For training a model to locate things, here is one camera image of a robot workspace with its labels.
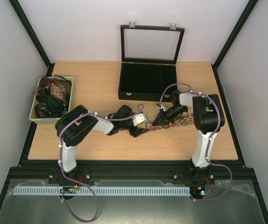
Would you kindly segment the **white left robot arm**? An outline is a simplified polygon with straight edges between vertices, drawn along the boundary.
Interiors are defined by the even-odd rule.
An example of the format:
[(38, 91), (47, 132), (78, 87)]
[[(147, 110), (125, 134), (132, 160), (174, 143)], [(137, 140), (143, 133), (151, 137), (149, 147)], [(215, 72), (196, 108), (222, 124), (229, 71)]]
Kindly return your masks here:
[(89, 184), (91, 171), (87, 168), (76, 168), (76, 155), (79, 144), (91, 132), (100, 132), (107, 136), (128, 130), (132, 137), (138, 137), (147, 132), (139, 125), (147, 122), (147, 116), (142, 112), (143, 105), (138, 105), (138, 112), (122, 105), (117, 112), (106, 117), (98, 113), (89, 112), (83, 105), (79, 105), (64, 115), (55, 124), (60, 144), (58, 167), (49, 170), (49, 183), (71, 184), (71, 180)]

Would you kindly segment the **patterned paisley tie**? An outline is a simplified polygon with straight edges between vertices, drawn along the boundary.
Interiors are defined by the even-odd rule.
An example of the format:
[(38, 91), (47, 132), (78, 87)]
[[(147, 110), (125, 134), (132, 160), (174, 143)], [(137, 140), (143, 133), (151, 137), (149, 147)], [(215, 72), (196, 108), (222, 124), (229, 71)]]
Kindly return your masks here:
[(193, 125), (193, 124), (194, 124), (193, 113), (188, 113), (188, 114), (182, 115), (173, 123), (155, 126), (152, 124), (151, 121), (149, 121), (145, 124), (145, 127), (147, 131), (158, 131), (158, 130), (169, 129), (169, 128), (174, 128), (174, 127), (188, 126), (188, 125)]

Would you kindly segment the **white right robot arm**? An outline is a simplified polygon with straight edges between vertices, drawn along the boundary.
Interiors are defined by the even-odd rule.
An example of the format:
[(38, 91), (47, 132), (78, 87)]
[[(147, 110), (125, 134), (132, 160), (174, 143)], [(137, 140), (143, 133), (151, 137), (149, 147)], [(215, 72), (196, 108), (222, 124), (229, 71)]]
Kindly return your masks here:
[(196, 92), (171, 93), (172, 107), (157, 103), (159, 113), (153, 122), (155, 126), (167, 125), (179, 118), (188, 108), (193, 109), (194, 126), (198, 130), (195, 152), (188, 166), (187, 176), (192, 183), (209, 179), (210, 155), (215, 138), (225, 124), (225, 117), (217, 94), (205, 95)]

